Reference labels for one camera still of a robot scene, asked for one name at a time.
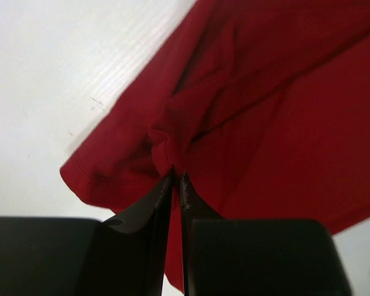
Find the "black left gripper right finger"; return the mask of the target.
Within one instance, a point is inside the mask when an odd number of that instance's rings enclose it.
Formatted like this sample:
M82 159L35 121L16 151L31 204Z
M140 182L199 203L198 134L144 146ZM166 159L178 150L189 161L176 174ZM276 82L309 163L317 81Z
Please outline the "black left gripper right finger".
M311 219L223 218L180 182L186 295L351 295L329 231Z

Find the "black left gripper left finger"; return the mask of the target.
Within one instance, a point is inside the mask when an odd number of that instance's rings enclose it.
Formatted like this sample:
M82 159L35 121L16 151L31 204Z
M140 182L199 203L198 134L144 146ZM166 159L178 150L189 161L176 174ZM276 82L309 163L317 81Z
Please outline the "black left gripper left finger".
M160 295L172 178L105 220L0 216L0 295Z

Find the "dark red t shirt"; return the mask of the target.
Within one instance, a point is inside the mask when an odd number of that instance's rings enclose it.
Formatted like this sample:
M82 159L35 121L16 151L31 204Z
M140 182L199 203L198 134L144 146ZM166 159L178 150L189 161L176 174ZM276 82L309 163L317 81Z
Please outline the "dark red t shirt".
M119 212L171 169L228 218L369 218L370 1L197 1L60 175Z

